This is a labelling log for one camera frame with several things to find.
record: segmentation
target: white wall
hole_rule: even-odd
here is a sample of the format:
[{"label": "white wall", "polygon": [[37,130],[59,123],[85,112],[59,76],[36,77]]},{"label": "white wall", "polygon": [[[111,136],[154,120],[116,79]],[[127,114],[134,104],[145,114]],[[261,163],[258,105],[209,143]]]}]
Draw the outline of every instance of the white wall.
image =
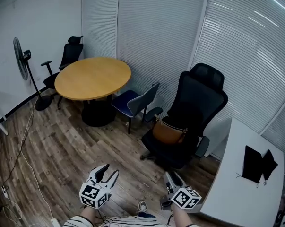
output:
[{"label": "white wall", "polygon": [[0,0],[0,108],[6,114],[30,96],[15,59],[13,38],[30,50],[29,65],[39,89],[49,76],[46,66],[58,67],[70,36],[81,36],[81,0]]}]

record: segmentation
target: bag strap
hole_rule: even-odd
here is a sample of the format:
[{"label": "bag strap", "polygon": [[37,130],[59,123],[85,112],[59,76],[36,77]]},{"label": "bag strap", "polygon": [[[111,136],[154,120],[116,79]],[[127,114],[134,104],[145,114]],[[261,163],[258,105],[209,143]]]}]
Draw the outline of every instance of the bag strap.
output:
[{"label": "bag strap", "polygon": [[173,128],[173,129],[175,129],[175,130],[182,131],[183,134],[185,134],[186,131],[188,130],[187,128],[186,128],[186,129],[179,129],[179,128],[176,128],[176,127],[174,127],[174,126],[171,126],[171,125],[167,124],[166,122],[162,121],[162,119],[161,119],[157,114],[155,114],[155,117],[156,117],[156,122],[160,123],[161,126],[162,126],[162,124],[165,124],[165,125],[169,126],[170,128]]}]

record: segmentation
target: black table base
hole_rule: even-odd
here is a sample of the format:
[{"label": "black table base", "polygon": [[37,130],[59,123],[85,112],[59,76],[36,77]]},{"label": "black table base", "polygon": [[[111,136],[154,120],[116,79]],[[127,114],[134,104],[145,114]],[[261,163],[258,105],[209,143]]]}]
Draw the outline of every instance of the black table base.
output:
[{"label": "black table base", "polygon": [[108,101],[84,101],[84,109],[81,113],[82,121],[92,127],[105,126],[114,121],[116,109]]}]

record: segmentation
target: mesh office chair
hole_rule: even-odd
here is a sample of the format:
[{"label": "mesh office chair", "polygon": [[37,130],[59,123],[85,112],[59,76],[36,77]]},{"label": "mesh office chair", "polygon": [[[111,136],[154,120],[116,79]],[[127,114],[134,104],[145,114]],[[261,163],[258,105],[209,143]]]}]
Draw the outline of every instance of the mesh office chair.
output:
[{"label": "mesh office chair", "polygon": [[[198,63],[191,71],[181,73],[174,103],[163,121],[176,128],[188,129],[183,142],[166,145],[149,130],[142,137],[149,153],[140,159],[155,157],[165,167],[180,169],[190,162],[193,155],[202,157],[209,145],[203,130],[228,101],[223,83],[224,75],[203,63]],[[146,121],[151,121],[154,114],[158,114],[156,111],[158,108],[148,112]]]},{"label": "mesh office chair", "polygon": [[112,106],[126,115],[129,119],[128,133],[130,134],[131,121],[142,109],[144,120],[147,106],[154,100],[160,82],[154,83],[144,94],[139,95],[133,90],[128,90],[112,101]]},{"label": "mesh office chair", "polygon": [[[80,43],[80,40],[83,36],[81,37],[75,37],[75,36],[72,36],[68,39],[68,44],[65,44],[65,47],[63,49],[63,56],[62,56],[62,60],[61,60],[61,64],[60,64],[60,67],[59,69],[62,70],[64,69],[65,67],[69,66],[70,64],[78,61],[78,58],[82,52],[82,49],[84,47],[83,44]],[[50,76],[47,77],[43,83],[48,87],[48,88],[51,88],[51,89],[55,89],[55,79],[58,75],[59,72],[53,74],[52,73],[52,70],[50,68],[50,63],[52,61],[46,61],[44,62],[43,64],[41,64],[41,66],[44,66],[46,65],[47,68],[48,68],[48,71],[50,73]],[[62,96],[60,96],[59,100],[58,100],[58,103],[57,103],[57,107],[58,109],[60,109],[60,102],[62,100]]]}]

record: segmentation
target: striped shirt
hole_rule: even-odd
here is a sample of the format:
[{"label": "striped shirt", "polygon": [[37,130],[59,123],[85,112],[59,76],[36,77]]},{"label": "striped shirt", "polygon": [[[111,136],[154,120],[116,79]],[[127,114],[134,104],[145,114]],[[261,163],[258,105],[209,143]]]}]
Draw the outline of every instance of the striped shirt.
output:
[{"label": "striped shirt", "polygon": [[[111,217],[107,218],[105,222],[99,227],[138,227],[138,226],[154,226],[154,227],[168,227],[156,218],[145,218],[139,216],[128,217]],[[82,216],[74,216],[67,220],[63,227],[96,227],[91,221]],[[198,227],[197,225],[189,225],[186,227]]]}]

